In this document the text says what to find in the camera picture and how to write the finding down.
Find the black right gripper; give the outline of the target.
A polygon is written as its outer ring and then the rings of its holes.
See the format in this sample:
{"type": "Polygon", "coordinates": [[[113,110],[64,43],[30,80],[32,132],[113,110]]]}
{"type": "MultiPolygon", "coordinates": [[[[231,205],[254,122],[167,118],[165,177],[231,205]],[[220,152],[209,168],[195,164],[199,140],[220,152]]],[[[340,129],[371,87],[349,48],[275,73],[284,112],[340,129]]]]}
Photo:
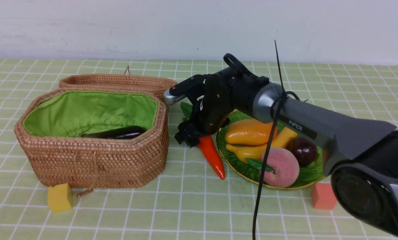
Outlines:
{"type": "Polygon", "coordinates": [[[213,135],[230,123],[228,116],[234,108],[227,80],[224,75],[210,75],[205,80],[204,97],[193,105],[190,122],[182,122],[178,126],[175,139],[179,144],[184,142],[190,148],[195,147],[200,144],[201,138],[213,135]]]}

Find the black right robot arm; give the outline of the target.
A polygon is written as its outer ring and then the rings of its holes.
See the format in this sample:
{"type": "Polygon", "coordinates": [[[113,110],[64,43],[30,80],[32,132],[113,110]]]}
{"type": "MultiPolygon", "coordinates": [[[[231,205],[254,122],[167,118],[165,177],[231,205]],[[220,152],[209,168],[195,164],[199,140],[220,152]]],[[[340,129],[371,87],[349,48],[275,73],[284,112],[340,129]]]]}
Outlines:
{"type": "Polygon", "coordinates": [[[331,176],[339,204],[356,219],[398,237],[398,129],[301,101],[283,84],[251,73],[227,53],[227,68],[194,75],[164,93],[167,104],[188,98],[189,120],[175,138],[196,146],[229,123],[237,109],[262,122],[280,122],[322,149],[323,174],[331,176]]]}

